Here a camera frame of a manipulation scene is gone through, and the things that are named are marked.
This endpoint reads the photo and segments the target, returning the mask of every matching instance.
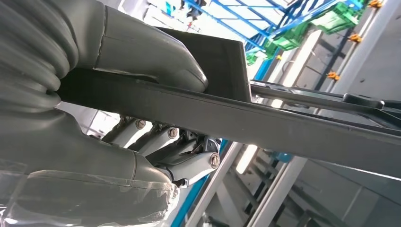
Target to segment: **blue metal frame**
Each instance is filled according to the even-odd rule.
[[[331,0],[331,1],[328,1],[328,2],[320,5],[317,8],[312,9],[312,7],[310,7],[307,14],[305,14],[305,15],[302,15],[303,10],[300,10],[297,13],[297,16],[291,22],[289,22],[289,20],[287,20],[282,27],[280,27],[280,28],[276,29],[274,32],[272,32],[270,35],[270,38],[274,38],[286,31],[296,27],[299,24],[302,24],[305,21],[312,19],[313,17],[319,15],[323,11],[327,10],[328,8],[334,6],[335,4],[337,4],[339,2],[344,2],[345,4],[349,5],[349,7],[354,10],[362,9],[362,4],[358,0]],[[294,12],[295,9],[297,9],[299,6],[300,6],[299,4],[293,4],[289,8],[287,8],[287,10],[292,10]],[[301,4],[301,9],[305,9],[305,6],[306,6],[306,4]]]
[[[257,5],[246,5],[244,2],[241,0],[236,0],[236,2],[239,3],[239,5],[225,5],[221,3],[219,0],[212,0],[215,4],[221,6],[224,10],[227,12],[231,13],[235,18],[218,18],[215,17],[211,14],[209,14],[207,11],[203,10],[198,4],[196,4],[193,0],[184,0],[188,4],[190,4],[192,7],[196,8],[197,10],[207,14],[211,18],[213,18],[215,21],[217,21],[219,24],[223,25],[224,27],[228,28],[230,31],[234,32],[241,38],[243,38],[247,43],[249,43],[251,46],[247,46],[246,51],[247,52],[254,52],[254,51],[263,51],[262,43],[266,39],[272,39],[278,35],[281,35],[285,33],[286,31],[296,27],[299,24],[304,23],[305,21],[310,20],[311,18],[319,15],[323,11],[327,10],[328,8],[334,6],[335,4],[339,2],[344,2],[345,4],[349,5],[352,9],[354,10],[360,10],[362,9],[362,4],[359,2],[359,0],[329,0],[326,1],[325,3],[321,4],[320,6],[317,6],[318,0],[313,0],[312,5],[309,7],[308,10],[306,10],[306,5],[310,0],[297,0],[291,5],[284,7],[276,3],[274,0],[266,0],[271,6],[257,6]],[[234,12],[231,8],[232,7],[247,7],[249,11],[251,11],[254,15],[259,17],[260,19],[246,19],[243,16],[239,15],[238,13]],[[268,8],[268,9],[278,9],[281,12],[284,13],[283,18],[279,22],[279,24],[275,24],[271,19],[268,18],[268,15],[263,15],[262,13],[258,12],[255,10],[255,8]],[[246,23],[248,26],[252,27],[255,29],[259,35],[253,36],[253,37],[246,37],[242,33],[238,32],[236,29],[233,27],[229,26],[228,24],[224,23],[223,20],[234,20],[238,19]],[[252,23],[252,21],[256,20],[262,20],[268,23],[270,26],[268,28],[260,28],[257,27]]]

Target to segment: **dark gray metal bar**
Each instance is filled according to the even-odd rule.
[[[374,128],[91,70],[73,70],[58,94],[78,105],[401,178],[401,137]]]
[[[324,47],[326,50],[330,51],[331,53],[336,52],[336,50],[338,50],[338,48],[334,47],[333,45],[331,45],[330,43],[328,43],[325,39],[319,39],[318,40],[319,44]],[[340,51],[339,55],[340,58],[345,58],[345,54],[343,52]]]
[[[243,183],[243,181],[239,178],[238,173],[234,169],[230,169],[229,173],[235,178],[236,183],[238,186],[241,188],[241,190],[244,192],[246,198],[249,200],[249,202],[252,204],[255,209],[259,206],[259,203],[256,201],[255,197],[252,195],[252,193],[249,191],[249,189],[246,187],[246,185]]]

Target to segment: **robotic hand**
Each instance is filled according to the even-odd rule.
[[[155,137],[171,136],[171,127],[134,151],[120,137],[118,146],[82,134],[71,115],[54,109],[62,79],[77,68],[203,92],[208,81],[179,41],[95,0],[2,0],[0,27],[1,226],[155,223],[178,199],[172,180],[191,183],[218,166],[218,148],[191,150],[201,139],[186,141],[182,133],[171,144],[185,148],[160,155]],[[207,170],[183,174],[206,161]]]

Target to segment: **metal rod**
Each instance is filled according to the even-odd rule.
[[[219,20],[239,20],[238,18],[218,18]],[[259,20],[262,21],[263,19],[246,19],[246,20]]]
[[[275,1],[273,0],[266,0],[268,3],[270,3],[272,6],[278,8],[279,10],[281,10],[282,12],[285,12],[285,8],[282,7],[281,5],[277,4]]]
[[[270,164],[271,164],[270,166],[272,166],[273,168],[276,167],[278,163],[279,163],[278,160],[275,160],[275,159],[271,159],[271,160],[270,160]],[[265,176],[266,176],[267,178],[270,178],[271,173],[266,173]],[[261,183],[259,184],[259,186],[258,186],[258,188],[256,189],[256,192],[255,192],[255,194],[254,194],[254,197],[255,197],[255,198],[258,198],[258,197],[260,196],[260,194],[262,193],[262,190],[263,190],[263,188],[264,188],[265,185],[266,185],[265,182],[264,182],[264,181],[261,181]],[[244,212],[245,212],[246,214],[250,214],[250,213],[251,213],[251,209],[252,209],[252,204],[248,204],[248,206],[246,206]]]
[[[222,26],[224,26],[225,28],[227,28],[228,30],[232,31],[233,33],[237,34],[239,37],[243,38],[244,40],[246,40],[247,42],[249,42],[250,44],[254,45],[255,47],[257,47],[259,50],[264,51],[264,48],[261,47],[259,44],[255,43],[253,40],[249,39],[248,37],[246,37],[245,35],[243,35],[242,33],[238,32],[237,30],[233,29],[231,26],[229,26],[228,24],[224,23],[223,21],[219,20],[218,18],[212,16],[210,13],[208,13],[207,11],[205,11],[204,9],[202,9],[198,4],[196,4],[193,0],[184,0],[185,2],[187,2],[188,4],[190,4],[192,7],[194,7],[195,9],[199,10],[200,12],[208,15],[209,17],[211,17],[213,20],[215,20],[217,23],[221,24]]]
[[[223,9],[227,10],[228,12],[230,12],[232,15],[238,17],[239,19],[241,19],[244,23],[246,23],[247,25],[249,25],[251,28],[255,29],[256,31],[258,31],[261,35],[265,36],[266,38],[269,37],[270,34],[266,33],[264,30],[260,29],[259,27],[257,27],[256,25],[252,24],[251,22],[247,21],[245,18],[243,18],[241,15],[237,14],[236,12],[234,12],[232,9],[230,9],[229,7],[225,6],[223,3],[221,3],[218,0],[212,0],[212,2],[214,2],[216,5],[221,6]]]
[[[293,185],[291,190],[335,226],[348,227],[348,225],[345,224],[341,219],[339,219],[335,214],[333,214],[331,211],[329,211],[327,208],[325,208],[322,204],[320,204],[317,200],[315,200],[312,196],[308,195],[299,187]]]
[[[246,187],[246,185],[243,183],[241,178],[238,176],[238,172],[234,169],[230,169],[229,172],[234,177],[236,183],[238,184],[240,189],[244,192],[246,198],[249,200],[249,202],[252,204],[252,206],[257,208],[259,206],[259,203],[256,201],[255,197],[249,191],[248,187]]]
[[[345,218],[347,217],[347,215],[348,215],[349,212],[351,211],[352,207],[354,206],[355,202],[357,201],[357,198],[358,198],[359,195],[361,194],[362,189],[363,189],[363,186],[361,185],[361,186],[358,188],[357,193],[355,193],[354,197],[352,198],[351,203],[349,203],[349,206],[348,206],[347,210],[345,211],[344,215],[342,216],[342,218],[341,218],[342,221],[345,220]]]
[[[248,227],[259,227],[262,226],[262,223],[264,223],[264,225],[271,223],[305,163],[305,158],[294,157],[291,162],[283,165],[276,179],[273,181],[272,186],[263,197],[259,208],[256,209],[249,221]]]
[[[283,27],[275,30],[273,33],[271,33],[271,35],[270,35],[271,38],[274,38],[286,31],[296,27],[299,24],[312,19],[313,17],[319,15],[321,12],[325,11],[326,9],[334,6],[335,4],[337,4],[339,2],[345,2],[348,5],[352,5],[351,8],[353,8],[354,10],[360,10],[362,8],[362,4],[357,0],[331,0],[329,2],[326,2],[322,5],[320,5],[319,7],[309,11],[308,14],[295,18],[291,23],[287,24],[286,26],[283,26]]]
[[[270,8],[270,9],[278,9],[276,6],[250,6],[250,5],[226,5],[228,7],[247,7],[247,8]]]
[[[263,159],[261,159],[261,157],[256,156],[255,160],[256,160],[256,162],[261,164],[263,167],[265,167],[268,172],[270,172],[274,175],[277,175],[277,173],[279,173],[279,171],[276,168],[273,168],[271,165],[269,165],[269,163],[267,163]]]
[[[332,46],[330,43],[328,43],[325,39],[321,38],[318,40],[319,45],[321,45],[324,49],[330,51],[332,55],[334,56],[334,53],[337,51],[338,48]],[[340,58],[345,58],[345,54],[343,52],[340,52],[338,57]]]
[[[233,142],[231,146],[229,146],[226,155],[222,158],[220,167],[210,174],[208,180],[205,183],[206,187],[204,187],[204,189],[202,189],[202,192],[199,193],[199,195],[201,196],[198,196],[194,203],[196,204],[196,206],[194,206],[189,212],[191,213],[191,215],[188,217],[188,220],[185,223],[186,227],[193,227],[198,224],[203,215],[203,212],[209,205],[212,197],[217,191],[217,188],[219,187],[224,176],[227,174],[228,170],[233,164],[242,146],[243,144],[236,142]]]
[[[246,6],[246,4],[244,2],[242,2],[241,0],[236,0],[237,2],[239,2],[239,4]],[[263,14],[261,14],[260,12],[254,10],[253,8],[248,8],[249,11],[251,11],[252,13],[254,13],[255,15],[257,15],[258,17],[262,18],[264,21],[266,21],[267,23],[269,23],[271,26],[277,27],[277,25],[271,21],[270,19],[268,19],[267,17],[265,17]]]
[[[143,120],[157,119],[216,138],[401,177],[397,161],[397,157],[401,158],[401,137],[385,134],[379,127],[374,131],[372,126],[359,128],[91,70],[70,72],[57,93],[63,101],[78,105]],[[274,130],[266,134],[266,128]]]

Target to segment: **green crate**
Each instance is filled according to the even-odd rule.
[[[246,64],[253,65],[255,64],[258,57],[256,56],[256,52],[246,54]]]
[[[283,49],[289,51],[299,47],[304,40],[305,34],[308,31],[309,23],[304,22],[284,34],[274,38],[273,43]]]
[[[276,50],[279,48],[277,45],[275,45],[271,40],[266,39],[262,47],[265,49],[265,54],[266,54],[266,60],[274,58],[274,55],[276,53]]]
[[[317,18],[311,21],[318,29],[330,35],[347,28],[356,26],[359,23],[363,10],[354,11],[345,3],[339,2],[330,9],[324,11]]]

